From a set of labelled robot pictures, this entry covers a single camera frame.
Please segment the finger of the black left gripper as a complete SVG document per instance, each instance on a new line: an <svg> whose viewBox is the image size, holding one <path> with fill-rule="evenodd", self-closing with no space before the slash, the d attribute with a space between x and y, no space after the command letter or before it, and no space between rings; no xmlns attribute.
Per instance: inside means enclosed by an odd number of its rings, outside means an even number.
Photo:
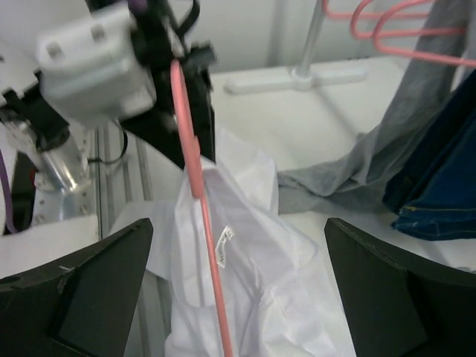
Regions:
<svg viewBox="0 0 476 357"><path fill-rule="evenodd" d="M190 104L193 130L199 139L202 156L216 160L215 112L211 103L211 83L209 67L216 62L216 55L210 43L192 45L181 62Z"/></svg>
<svg viewBox="0 0 476 357"><path fill-rule="evenodd" d="M145 141L184 169L184 156L174 119L173 98L168 71L152 74L156 101L151 109L122 121L122 128Z"/></svg>

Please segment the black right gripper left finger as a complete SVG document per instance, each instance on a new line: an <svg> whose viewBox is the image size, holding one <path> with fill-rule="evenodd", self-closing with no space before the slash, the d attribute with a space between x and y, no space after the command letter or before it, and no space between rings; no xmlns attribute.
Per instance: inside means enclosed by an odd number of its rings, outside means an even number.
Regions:
<svg viewBox="0 0 476 357"><path fill-rule="evenodd" d="M122 356L153 227L139 219L42 266L1 279L2 356Z"/></svg>

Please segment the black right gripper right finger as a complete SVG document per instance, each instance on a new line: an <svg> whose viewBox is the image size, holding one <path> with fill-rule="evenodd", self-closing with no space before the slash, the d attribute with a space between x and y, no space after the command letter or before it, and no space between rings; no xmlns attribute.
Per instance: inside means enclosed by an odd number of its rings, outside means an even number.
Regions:
<svg viewBox="0 0 476 357"><path fill-rule="evenodd" d="M357 356L474 356L475 275L343 219L324 228Z"/></svg>

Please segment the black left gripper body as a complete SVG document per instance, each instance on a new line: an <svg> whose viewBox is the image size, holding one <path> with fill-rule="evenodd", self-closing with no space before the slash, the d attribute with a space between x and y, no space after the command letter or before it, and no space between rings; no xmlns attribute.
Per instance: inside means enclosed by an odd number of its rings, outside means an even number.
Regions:
<svg viewBox="0 0 476 357"><path fill-rule="evenodd" d="M178 59L186 74L201 72L194 61L185 36L195 25L200 13L198 1L193 1L188 13L178 22L168 1L146 1L133 11L136 29L131 32L132 49L139 64L151 74L170 70Z"/></svg>

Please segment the white shirt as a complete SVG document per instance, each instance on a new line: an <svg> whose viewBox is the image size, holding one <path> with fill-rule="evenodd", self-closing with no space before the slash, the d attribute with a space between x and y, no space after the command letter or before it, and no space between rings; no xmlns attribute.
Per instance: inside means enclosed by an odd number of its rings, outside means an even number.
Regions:
<svg viewBox="0 0 476 357"><path fill-rule="evenodd" d="M203 176L235 356L353 356L324 250L277 215L272 158L226 129ZM170 282L167 356L223 354L200 204L187 177L175 202L147 206L148 271Z"/></svg>

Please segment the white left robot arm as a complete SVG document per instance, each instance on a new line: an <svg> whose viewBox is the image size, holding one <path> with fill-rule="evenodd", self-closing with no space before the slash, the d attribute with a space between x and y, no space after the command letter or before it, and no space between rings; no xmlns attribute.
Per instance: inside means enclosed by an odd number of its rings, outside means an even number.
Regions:
<svg viewBox="0 0 476 357"><path fill-rule="evenodd" d="M187 45L201 12L193 1L177 19L168 1L87 1L86 12L41 30L34 82L1 94L1 124L12 145L29 157L49 190L71 193L88 184L93 165L74 140L86 130L115 124L184 168L171 66L184 76L192 128L201 154L215 159L215 114L209 44Z"/></svg>

